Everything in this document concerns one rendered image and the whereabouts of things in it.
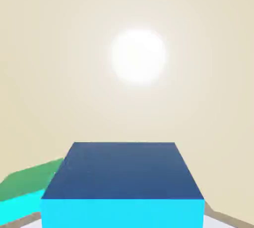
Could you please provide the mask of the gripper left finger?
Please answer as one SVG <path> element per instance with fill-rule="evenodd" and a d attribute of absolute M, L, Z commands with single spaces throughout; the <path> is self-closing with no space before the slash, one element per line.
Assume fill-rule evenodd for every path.
<path fill-rule="evenodd" d="M 40 220 L 41 219 L 41 213 L 40 212 L 35 212 L 32 213 L 28 216 L 19 218 L 17 220 L 8 222 L 4 225 L 0 225 L 0 228 L 21 228 L 25 225 L 28 225 L 34 221 Z"/>

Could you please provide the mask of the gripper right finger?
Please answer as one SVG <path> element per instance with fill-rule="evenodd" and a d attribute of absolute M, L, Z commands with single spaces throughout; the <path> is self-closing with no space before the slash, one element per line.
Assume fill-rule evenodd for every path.
<path fill-rule="evenodd" d="M 204 228 L 254 228 L 254 225 L 221 212 L 214 211 L 210 205 L 205 202 Z"/>

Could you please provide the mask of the small blue cube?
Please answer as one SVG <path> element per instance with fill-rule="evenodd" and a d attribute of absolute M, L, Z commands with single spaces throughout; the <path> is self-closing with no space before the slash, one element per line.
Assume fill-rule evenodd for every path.
<path fill-rule="evenodd" d="M 174 143 L 74 143 L 41 199 L 42 228 L 203 228 Z"/>

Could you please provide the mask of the small green cube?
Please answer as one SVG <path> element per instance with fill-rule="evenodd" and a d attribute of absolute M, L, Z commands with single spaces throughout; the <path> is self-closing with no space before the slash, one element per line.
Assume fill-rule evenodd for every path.
<path fill-rule="evenodd" d="M 0 226 L 40 212 L 40 199 L 62 161 L 16 171 L 0 183 Z"/>

